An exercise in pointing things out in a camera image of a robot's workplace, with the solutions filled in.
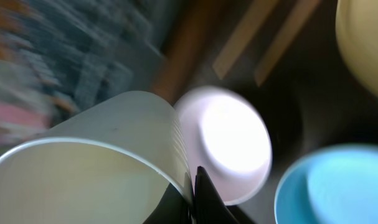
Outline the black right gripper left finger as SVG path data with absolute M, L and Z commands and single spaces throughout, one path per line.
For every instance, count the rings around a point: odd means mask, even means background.
M 182 195 L 169 184 L 157 207 L 143 224 L 192 224 L 192 217 Z

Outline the white paper cup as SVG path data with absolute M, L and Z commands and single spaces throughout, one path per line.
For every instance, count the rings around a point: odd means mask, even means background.
M 129 91 L 0 156 L 0 223 L 143 223 L 167 189 L 192 205 L 176 112 Z

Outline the light blue bowl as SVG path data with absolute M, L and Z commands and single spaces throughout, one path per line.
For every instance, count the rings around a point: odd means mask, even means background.
M 275 192 L 275 221 L 378 223 L 378 145 L 325 147 L 294 162 Z

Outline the wooden chopstick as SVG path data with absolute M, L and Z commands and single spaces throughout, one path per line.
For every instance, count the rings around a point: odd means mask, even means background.
M 254 71 L 255 83 L 262 86 L 321 0 L 297 0 Z
M 251 2 L 212 64 L 219 80 L 223 80 L 227 76 L 229 70 L 262 28 L 278 3 L 279 0 L 254 0 Z

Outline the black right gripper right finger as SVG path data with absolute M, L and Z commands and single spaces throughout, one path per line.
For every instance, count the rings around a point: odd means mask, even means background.
M 194 210 L 197 224 L 238 224 L 213 185 L 206 169 L 197 168 L 194 189 Z

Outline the yellow round plate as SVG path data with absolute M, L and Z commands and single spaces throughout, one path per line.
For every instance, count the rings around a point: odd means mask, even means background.
M 355 79 L 378 97 L 378 0 L 338 0 L 336 39 Z

